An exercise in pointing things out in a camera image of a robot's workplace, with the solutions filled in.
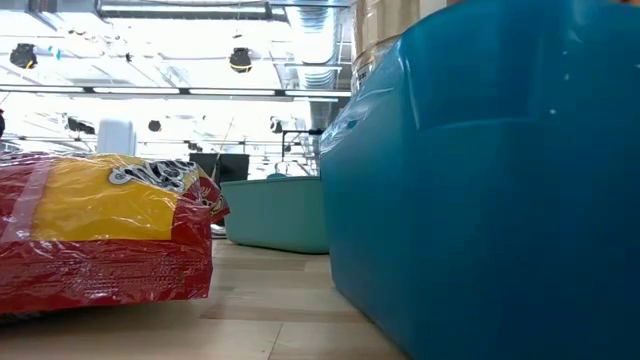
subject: plastic bin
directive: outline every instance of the plastic bin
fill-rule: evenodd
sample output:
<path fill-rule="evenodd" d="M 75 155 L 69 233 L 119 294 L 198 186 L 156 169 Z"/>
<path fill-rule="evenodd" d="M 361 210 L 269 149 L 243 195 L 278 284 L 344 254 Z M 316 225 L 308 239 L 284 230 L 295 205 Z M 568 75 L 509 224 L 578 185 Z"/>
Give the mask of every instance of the plastic bin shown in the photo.
<path fill-rule="evenodd" d="M 311 254 L 329 252 L 319 177 L 287 177 L 222 184 L 231 214 L 230 241 Z"/>
<path fill-rule="evenodd" d="M 409 29 L 321 139 L 338 290 L 418 360 L 640 359 L 639 64 L 608 0 Z"/>

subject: floor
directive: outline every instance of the floor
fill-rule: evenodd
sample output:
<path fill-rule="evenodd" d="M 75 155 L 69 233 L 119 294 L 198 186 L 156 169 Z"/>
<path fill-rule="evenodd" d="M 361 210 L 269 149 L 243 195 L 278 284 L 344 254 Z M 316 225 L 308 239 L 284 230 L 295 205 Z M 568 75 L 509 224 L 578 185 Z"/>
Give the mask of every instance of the floor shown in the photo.
<path fill-rule="evenodd" d="M 209 299 L 74 310 L 0 328 L 0 360 L 396 360 L 326 256 L 214 242 Z"/>

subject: ductwork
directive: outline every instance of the ductwork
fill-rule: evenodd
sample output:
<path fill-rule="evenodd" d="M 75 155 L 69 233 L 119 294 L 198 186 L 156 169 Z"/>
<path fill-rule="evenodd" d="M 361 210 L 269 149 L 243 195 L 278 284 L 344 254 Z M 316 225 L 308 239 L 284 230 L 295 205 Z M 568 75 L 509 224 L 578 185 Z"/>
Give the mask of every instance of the ductwork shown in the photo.
<path fill-rule="evenodd" d="M 324 65 L 336 62 L 337 13 L 334 8 L 292 7 L 287 8 L 287 17 L 294 31 L 296 60 L 309 65 Z M 304 89 L 334 89 L 337 72 L 323 68 L 298 68 L 300 87 Z M 311 128 L 326 129 L 331 123 L 332 103 L 311 102 Z M 313 149 L 314 157 L 319 154 L 318 140 L 306 139 L 306 145 Z"/>

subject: teal plastic bin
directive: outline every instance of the teal plastic bin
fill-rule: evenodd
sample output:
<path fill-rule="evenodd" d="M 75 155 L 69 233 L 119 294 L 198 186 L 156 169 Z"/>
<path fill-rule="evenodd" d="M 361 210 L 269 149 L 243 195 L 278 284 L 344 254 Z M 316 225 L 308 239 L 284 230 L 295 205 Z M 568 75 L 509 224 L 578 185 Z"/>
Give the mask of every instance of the teal plastic bin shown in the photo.
<path fill-rule="evenodd" d="M 329 252 L 319 177 L 222 184 L 231 214 L 227 237 L 239 245 L 310 254 Z"/>

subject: plastic wrapper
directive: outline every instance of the plastic wrapper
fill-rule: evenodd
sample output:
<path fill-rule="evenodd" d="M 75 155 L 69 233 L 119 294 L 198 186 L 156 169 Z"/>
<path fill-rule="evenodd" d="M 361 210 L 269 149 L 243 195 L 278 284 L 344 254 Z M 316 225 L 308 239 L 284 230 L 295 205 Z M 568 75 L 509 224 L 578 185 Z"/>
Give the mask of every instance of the plastic wrapper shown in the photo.
<path fill-rule="evenodd" d="M 228 213 L 193 162 L 0 155 L 0 314 L 206 297 Z"/>

